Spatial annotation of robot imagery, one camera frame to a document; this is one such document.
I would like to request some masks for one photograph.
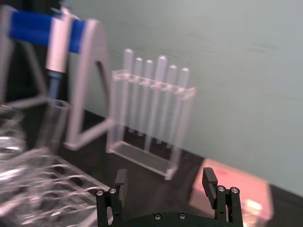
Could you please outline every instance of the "light blue wall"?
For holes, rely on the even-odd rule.
[[[303,195],[303,1],[71,2],[103,22],[112,69],[126,47],[191,69],[198,91],[185,149]],[[97,79],[87,109],[102,115]]]

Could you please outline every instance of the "pink box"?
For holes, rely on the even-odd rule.
[[[263,227],[273,217],[273,206],[270,186],[265,180],[242,172],[238,169],[223,165],[210,159],[205,159],[193,185],[189,205],[214,217],[209,199],[202,185],[204,167],[211,167],[218,179],[218,185],[227,189],[240,189],[240,200],[244,227]]]

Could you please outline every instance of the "table surface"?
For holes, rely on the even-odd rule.
[[[45,108],[34,107],[25,111],[23,128],[27,133],[28,147],[35,144]],[[103,120],[102,117],[86,112],[83,128],[87,129]],[[142,145],[142,139],[129,134],[126,140]],[[132,219],[154,212],[199,212],[188,205],[188,199],[202,157],[184,151],[178,171],[171,181],[114,154],[105,153],[106,135],[99,137],[79,151],[61,147],[58,154],[85,173],[102,183],[112,186],[118,169],[128,170],[128,190],[124,217]],[[163,146],[155,146],[155,153],[167,156]],[[268,227],[294,227],[303,224],[303,198],[271,186],[274,216]]]

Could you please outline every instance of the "clear plastic test tube rack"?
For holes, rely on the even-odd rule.
[[[196,89],[187,88],[189,69],[178,70],[160,56],[155,64],[125,49],[123,69],[113,71],[107,153],[115,153],[170,180],[178,169],[191,103]],[[143,139],[144,148],[124,141],[126,127]],[[152,138],[170,148],[169,159],[151,153]]]

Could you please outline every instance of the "screw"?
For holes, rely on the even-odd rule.
[[[179,218],[182,220],[185,219],[186,218],[185,213],[179,213]]]
[[[232,188],[231,191],[232,191],[233,193],[238,193],[238,192],[239,192],[239,190],[238,190],[237,188]]]
[[[222,186],[219,186],[218,190],[221,191],[221,192],[223,192],[225,189]]]
[[[161,214],[159,214],[159,213],[155,214],[154,218],[156,220],[160,220],[161,219]]]
[[[115,194],[116,191],[117,191],[117,190],[116,190],[115,188],[111,188],[111,189],[109,190],[109,192],[110,192],[111,194]]]
[[[99,190],[99,191],[97,191],[97,196],[100,196],[100,195],[103,195],[103,190]]]

